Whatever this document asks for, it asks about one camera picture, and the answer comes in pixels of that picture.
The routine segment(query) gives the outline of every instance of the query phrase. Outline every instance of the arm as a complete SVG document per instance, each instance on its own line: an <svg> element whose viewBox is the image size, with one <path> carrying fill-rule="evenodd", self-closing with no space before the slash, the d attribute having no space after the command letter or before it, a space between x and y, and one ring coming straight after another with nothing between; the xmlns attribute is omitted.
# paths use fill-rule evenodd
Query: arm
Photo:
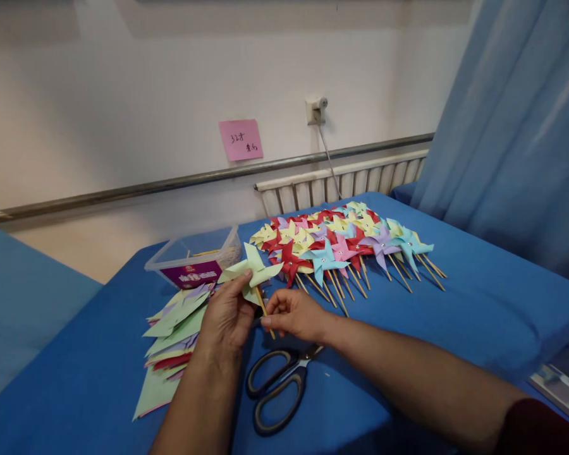
<svg viewBox="0 0 569 455"><path fill-rule="evenodd" d="M409 418L472 453L494 450L508 410L526 397L437 346L327 313L301 291L277 291L267 312L264 327L333 348Z"/></svg>
<svg viewBox="0 0 569 455"><path fill-rule="evenodd" d="M254 315L254 306L240 295L250 277L227 282L211 298L152 455L228 452L242 347Z"/></svg>

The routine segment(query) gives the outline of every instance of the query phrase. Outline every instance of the sleeve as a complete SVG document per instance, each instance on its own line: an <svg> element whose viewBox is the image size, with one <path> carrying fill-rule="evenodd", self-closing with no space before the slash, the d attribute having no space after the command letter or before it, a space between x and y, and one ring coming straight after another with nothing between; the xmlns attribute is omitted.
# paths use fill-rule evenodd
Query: sleeve
<svg viewBox="0 0 569 455"><path fill-rule="evenodd" d="M569 422L539 400L518 401L506 414L493 453L569 454Z"/></svg>

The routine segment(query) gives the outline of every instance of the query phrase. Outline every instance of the blue curtain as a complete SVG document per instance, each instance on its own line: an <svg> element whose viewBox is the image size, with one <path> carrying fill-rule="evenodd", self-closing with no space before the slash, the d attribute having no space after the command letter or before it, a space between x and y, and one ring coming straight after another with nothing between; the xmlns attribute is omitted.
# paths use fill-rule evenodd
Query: blue curtain
<svg viewBox="0 0 569 455"><path fill-rule="evenodd" d="M411 205L569 278L569 0L484 0Z"/></svg>

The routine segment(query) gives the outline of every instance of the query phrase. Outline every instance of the black scissors handle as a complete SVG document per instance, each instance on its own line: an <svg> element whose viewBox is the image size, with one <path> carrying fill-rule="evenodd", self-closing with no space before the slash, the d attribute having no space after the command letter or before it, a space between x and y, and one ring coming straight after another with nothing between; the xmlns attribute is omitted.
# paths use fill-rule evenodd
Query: black scissors handle
<svg viewBox="0 0 569 455"><path fill-rule="evenodd" d="M255 403L255 407L253 408L253 426L255 427L255 431L260 436L271 436L278 433L280 430L285 428L287 424L291 421L295 413L297 412L297 408L302 402L303 393L305 392L305 379L307 376L307 368L305 366L300 365L297 367L282 383L278 384L278 386L268 392L267 394L263 395L259 400ZM279 396L283 390L285 390L289 384L292 382L297 383L297 397L295 398L295 402L293 403L293 407L289 409L289 412L284 416L284 418L274 425L266 425L261 421L261 410L269 401L273 400L277 396Z"/></svg>
<svg viewBox="0 0 569 455"><path fill-rule="evenodd" d="M274 373L270 379L268 379L263 385L259 387L253 386L253 381L255 379L255 374L261 366L273 357L282 356L286 359L286 364L280 368L276 373ZM266 394L267 390L279 380L289 369L293 367L294 364L299 360L299 352L293 349L277 349L275 351L270 351L268 354L259 358L251 371L249 371L247 376L247 394L252 399L257 399L260 396Z"/></svg>

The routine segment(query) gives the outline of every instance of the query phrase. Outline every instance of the purple label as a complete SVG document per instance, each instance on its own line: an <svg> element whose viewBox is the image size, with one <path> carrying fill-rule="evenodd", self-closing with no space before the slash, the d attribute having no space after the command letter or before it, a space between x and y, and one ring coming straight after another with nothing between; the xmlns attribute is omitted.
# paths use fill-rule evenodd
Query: purple label
<svg viewBox="0 0 569 455"><path fill-rule="evenodd" d="M197 288L203 283L217 281L221 275L221 267L217 261L202 262L201 264L182 265L160 270L178 288Z"/></svg>

